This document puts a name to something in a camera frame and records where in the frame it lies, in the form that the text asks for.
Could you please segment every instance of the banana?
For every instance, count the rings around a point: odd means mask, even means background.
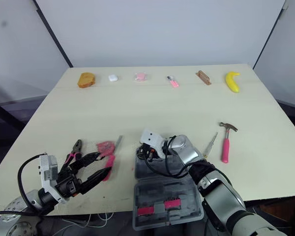
[[[236,84],[233,78],[235,75],[240,75],[240,73],[233,71],[227,73],[225,76],[225,82],[227,86],[231,89],[231,91],[239,92],[239,86]]]

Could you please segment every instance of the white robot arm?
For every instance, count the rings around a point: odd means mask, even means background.
[[[145,130],[141,143],[158,151],[166,146],[170,154],[178,156],[188,166],[204,198],[204,210],[216,230],[228,231],[232,236],[285,236],[259,215],[246,211],[244,201],[227,177],[208,163],[185,135],[176,136],[167,144],[160,135]]]

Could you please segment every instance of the bread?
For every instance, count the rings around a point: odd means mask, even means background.
[[[78,81],[78,86],[80,88],[87,88],[95,84],[95,75],[89,72],[82,73]]]

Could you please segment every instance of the pink object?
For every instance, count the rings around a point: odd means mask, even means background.
[[[140,215],[151,215],[154,214],[154,207],[143,207],[143,208],[138,208],[138,216]]]
[[[228,153],[229,153],[229,151],[230,151],[230,140],[229,139],[224,139],[222,162],[228,163]]]
[[[171,85],[172,85],[174,88],[179,87],[179,84],[177,83],[177,81],[174,79],[174,77],[173,77],[172,75],[167,76],[167,79],[169,80],[169,82],[171,83]]]
[[[111,141],[105,141],[99,144],[96,144],[98,151],[100,152],[100,156],[109,156],[114,153],[115,144]]]
[[[110,155],[108,157],[107,162],[106,162],[105,168],[112,167],[112,169],[113,169],[115,158],[116,157],[114,155]],[[107,181],[109,179],[111,173],[112,173],[112,170],[109,171],[108,175],[103,179],[103,181]]]
[[[164,205],[165,205],[165,209],[179,207],[181,206],[181,200],[176,199],[176,200],[165,201]]]
[[[137,73],[136,74],[136,80],[137,81],[145,81],[146,80],[146,74],[145,73]]]

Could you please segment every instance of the gray tool case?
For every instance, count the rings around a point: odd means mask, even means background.
[[[166,173],[165,160],[156,159],[149,162],[149,164],[154,169]],[[132,225],[135,230],[176,225],[203,219],[204,212],[200,193],[189,175],[180,179],[160,176],[152,172],[145,161],[138,157],[136,157],[135,167],[135,178],[139,181],[134,186]],[[172,174],[175,174],[181,170],[183,165],[178,157],[169,156],[168,167]],[[179,199],[180,206],[171,207],[168,204],[168,201],[179,201]],[[153,213],[142,214],[142,208],[151,210],[151,207],[153,207]]]

